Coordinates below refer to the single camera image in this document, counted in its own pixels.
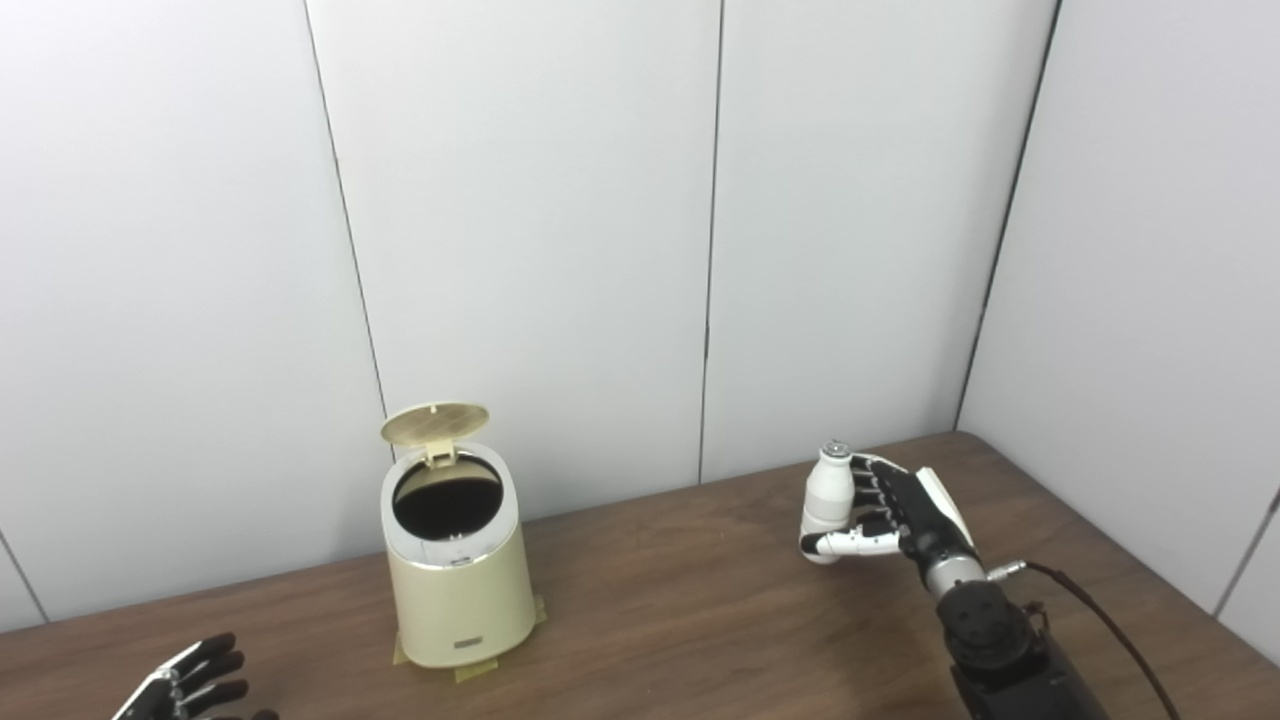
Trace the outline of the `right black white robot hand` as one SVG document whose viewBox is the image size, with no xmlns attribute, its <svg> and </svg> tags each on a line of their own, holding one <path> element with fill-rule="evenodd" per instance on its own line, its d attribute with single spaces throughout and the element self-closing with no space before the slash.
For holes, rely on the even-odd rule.
<svg viewBox="0 0 1280 720">
<path fill-rule="evenodd" d="M 805 484 L 799 548 L 818 564 L 899 555 L 937 598 L 988 578 L 972 534 L 936 471 L 909 471 L 827 445 Z"/>
</svg>

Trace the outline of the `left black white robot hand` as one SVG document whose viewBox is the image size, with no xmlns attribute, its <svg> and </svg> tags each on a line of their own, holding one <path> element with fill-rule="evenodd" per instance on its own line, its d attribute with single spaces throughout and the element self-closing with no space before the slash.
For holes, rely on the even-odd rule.
<svg viewBox="0 0 1280 720">
<path fill-rule="evenodd" d="M 248 697 L 250 683 L 236 676 L 244 661 L 230 632 L 197 641 L 143 676 L 113 717 L 211 719 Z"/>
</svg>

